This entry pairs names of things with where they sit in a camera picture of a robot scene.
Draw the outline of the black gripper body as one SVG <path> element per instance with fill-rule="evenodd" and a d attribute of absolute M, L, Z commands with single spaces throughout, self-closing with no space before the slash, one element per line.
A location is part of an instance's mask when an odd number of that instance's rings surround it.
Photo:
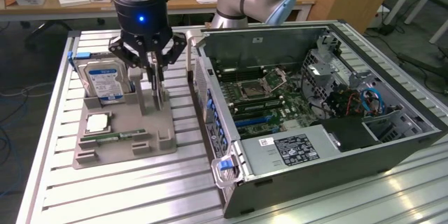
<path fill-rule="evenodd" d="M 167 0 L 114 1 L 124 42 L 136 48 L 142 41 L 147 51 L 163 49 L 174 36 Z"/>

